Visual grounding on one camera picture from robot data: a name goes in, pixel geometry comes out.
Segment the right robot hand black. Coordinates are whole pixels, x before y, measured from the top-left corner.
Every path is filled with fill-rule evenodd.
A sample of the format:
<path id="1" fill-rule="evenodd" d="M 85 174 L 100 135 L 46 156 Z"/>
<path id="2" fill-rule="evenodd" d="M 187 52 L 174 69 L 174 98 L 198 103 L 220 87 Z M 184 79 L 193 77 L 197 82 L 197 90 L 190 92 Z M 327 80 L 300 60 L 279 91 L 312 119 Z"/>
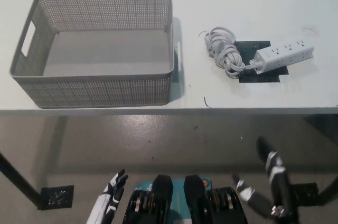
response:
<path id="1" fill-rule="evenodd" d="M 298 207 L 287 170 L 278 151 L 263 136 L 258 137 L 256 148 L 265 166 L 273 200 L 270 201 L 239 175 L 233 174 L 231 177 L 240 199 L 255 213 L 275 223 L 299 223 Z"/>

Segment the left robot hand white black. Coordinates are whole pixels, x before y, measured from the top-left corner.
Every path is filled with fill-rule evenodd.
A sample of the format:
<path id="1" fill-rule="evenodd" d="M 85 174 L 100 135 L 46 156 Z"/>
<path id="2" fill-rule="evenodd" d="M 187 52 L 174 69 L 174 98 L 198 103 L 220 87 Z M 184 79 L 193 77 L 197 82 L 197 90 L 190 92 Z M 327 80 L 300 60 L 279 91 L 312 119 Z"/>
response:
<path id="1" fill-rule="evenodd" d="M 124 185 L 128 179 L 125 169 L 120 170 L 108 182 L 103 192 L 96 199 L 86 224 L 111 224 L 121 201 Z"/>

